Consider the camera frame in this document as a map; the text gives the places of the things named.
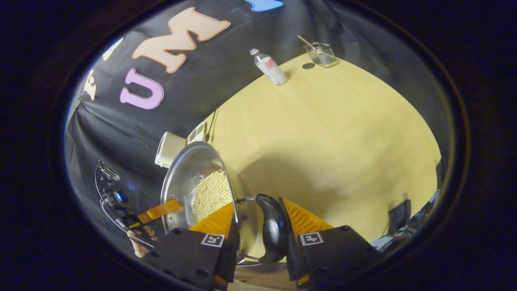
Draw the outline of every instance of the orange tape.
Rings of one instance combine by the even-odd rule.
[[[142,212],[137,215],[138,219],[142,224],[146,224],[148,222],[151,222],[155,219],[158,219],[164,215],[166,215],[169,212],[172,212],[178,208],[181,207],[181,204],[179,204],[178,200],[172,199],[167,202],[165,202],[162,205],[158,205],[156,207],[153,207],[146,212]]]

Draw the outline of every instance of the pan handle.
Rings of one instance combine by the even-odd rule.
[[[258,194],[255,201],[264,213],[262,238],[266,253],[258,262],[276,263],[287,254],[287,217],[278,201],[264,194]]]

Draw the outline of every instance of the purple letter u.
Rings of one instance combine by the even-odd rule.
[[[154,109],[160,105],[163,100],[163,88],[157,82],[146,78],[142,75],[138,75],[136,70],[132,68],[126,75],[126,84],[135,83],[140,86],[144,86],[151,90],[151,97],[144,98],[138,95],[132,94],[127,88],[123,88],[120,93],[120,102],[129,103],[143,109]]]

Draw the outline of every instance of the black circle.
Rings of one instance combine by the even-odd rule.
[[[306,63],[306,64],[303,64],[302,68],[304,69],[312,69],[314,68],[315,64],[314,63]]]
[[[169,274],[171,276],[173,276],[174,278],[176,278],[176,275],[174,275],[171,271],[169,270],[162,270],[165,274]]]
[[[210,273],[207,270],[201,270],[201,269],[196,270],[195,274],[200,277],[203,277],[203,278],[208,277],[210,275]]]
[[[318,276],[319,276],[319,275],[323,275],[323,274],[325,274],[326,272],[327,272],[327,269],[325,269],[325,268],[317,268],[316,270],[314,270],[314,272],[313,272],[313,273],[314,273],[315,275],[318,275]]]

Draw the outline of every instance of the white box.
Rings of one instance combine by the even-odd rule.
[[[160,167],[169,168],[174,158],[176,158],[178,153],[185,147],[185,143],[186,140],[183,137],[165,132],[158,145],[155,164]]]

